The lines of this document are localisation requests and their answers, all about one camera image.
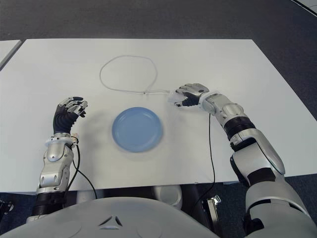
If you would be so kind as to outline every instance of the silver arm segment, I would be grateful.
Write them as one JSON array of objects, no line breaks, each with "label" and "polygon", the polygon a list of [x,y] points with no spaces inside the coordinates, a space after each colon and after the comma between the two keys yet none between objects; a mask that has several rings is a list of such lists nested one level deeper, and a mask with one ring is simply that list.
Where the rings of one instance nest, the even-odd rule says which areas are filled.
[{"label": "silver arm segment", "polygon": [[[192,102],[197,92],[191,94],[193,87],[186,87],[176,92]],[[317,227],[307,209],[284,179],[281,158],[243,108],[226,96],[209,93],[209,90],[202,93],[194,105],[217,118],[235,151],[230,158],[231,166],[239,181],[249,187],[244,216],[248,237],[317,237]]]},{"label": "silver arm segment", "polygon": [[53,119],[54,135],[47,140],[44,167],[37,187],[36,203],[27,222],[37,220],[63,208],[74,154],[70,130],[79,116],[85,117],[88,106],[81,97],[68,97],[57,106]]}]

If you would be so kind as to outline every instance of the robotic arm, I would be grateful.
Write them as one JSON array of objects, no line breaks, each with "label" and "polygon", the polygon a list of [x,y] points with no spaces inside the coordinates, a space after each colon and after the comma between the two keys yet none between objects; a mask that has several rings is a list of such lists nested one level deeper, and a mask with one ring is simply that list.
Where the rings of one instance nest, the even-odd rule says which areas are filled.
[{"label": "robotic arm", "polygon": [[53,119],[54,135],[46,141],[48,149],[43,156],[44,168],[36,191],[36,204],[27,222],[63,208],[69,168],[74,158],[70,130],[79,116],[85,117],[87,106],[81,97],[69,97],[58,104]]},{"label": "robotic arm", "polygon": [[[243,108],[201,84],[176,90],[186,96],[178,107],[199,105],[215,116],[234,150],[230,162],[249,189],[244,230],[248,238],[315,238],[317,228],[298,194],[285,181],[284,165]],[[84,117],[87,102],[68,98],[56,110],[54,135],[47,141],[36,204],[28,222],[3,237],[182,237],[217,236],[177,209],[152,199],[112,197],[63,208],[73,160],[70,129]]]},{"label": "robotic arm", "polygon": [[234,150],[231,166],[246,195],[244,230],[248,237],[317,237],[317,228],[295,190],[285,181],[283,162],[256,129],[243,108],[205,86],[186,84],[176,90],[187,97],[176,106],[199,107],[215,116]]}]

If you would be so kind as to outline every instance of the black joint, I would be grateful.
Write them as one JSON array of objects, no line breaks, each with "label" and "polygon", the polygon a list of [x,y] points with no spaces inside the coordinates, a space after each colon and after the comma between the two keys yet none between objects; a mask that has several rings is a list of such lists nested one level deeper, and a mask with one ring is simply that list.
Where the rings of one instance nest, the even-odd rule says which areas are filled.
[{"label": "black joint", "polygon": [[64,192],[46,192],[36,196],[31,216],[46,215],[63,208]]},{"label": "black joint", "polygon": [[233,118],[224,125],[223,129],[228,136],[228,140],[235,134],[250,128],[256,128],[248,117]]},{"label": "black joint", "polygon": [[237,152],[238,150],[241,150],[249,145],[252,145],[256,143],[256,140],[252,137],[242,141],[241,143],[234,145],[232,142],[230,143],[230,147],[234,150],[234,152]]},{"label": "black joint", "polygon": [[249,183],[248,183],[247,180],[243,177],[243,175],[242,175],[241,172],[239,171],[239,169],[238,169],[236,163],[234,162],[233,156],[231,156],[231,158],[230,158],[230,164],[231,164],[231,167],[232,167],[233,171],[236,173],[239,182],[242,183],[244,186],[249,187]]},{"label": "black joint", "polygon": [[264,228],[262,221],[259,218],[251,219],[250,213],[247,213],[243,217],[243,229],[248,236],[252,232],[261,230]]},{"label": "black joint", "polygon": [[250,186],[264,181],[275,181],[275,175],[271,168],[261,168],[256,170],[248,175],[248,179],[250,181]]}]

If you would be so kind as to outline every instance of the floor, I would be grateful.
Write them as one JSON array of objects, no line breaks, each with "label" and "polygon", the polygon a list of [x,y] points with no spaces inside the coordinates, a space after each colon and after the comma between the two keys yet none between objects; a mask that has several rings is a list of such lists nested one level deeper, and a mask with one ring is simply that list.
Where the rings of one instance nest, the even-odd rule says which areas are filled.
[{"label": "floor", "polygon": [[[0,40],[30,38],[252,39],[317,119],[317,18],[291,0],[1,0]],[[317,175],[287,181],[317,222]],[[203,194],[209,186],[197,189]],[[206,195],[223,201],[218,214],[226,238],[244,236],[245,193],[240,184],[217,183]],[[24,223],[34,197],[0,199],[16,202],[2,234]]]}]

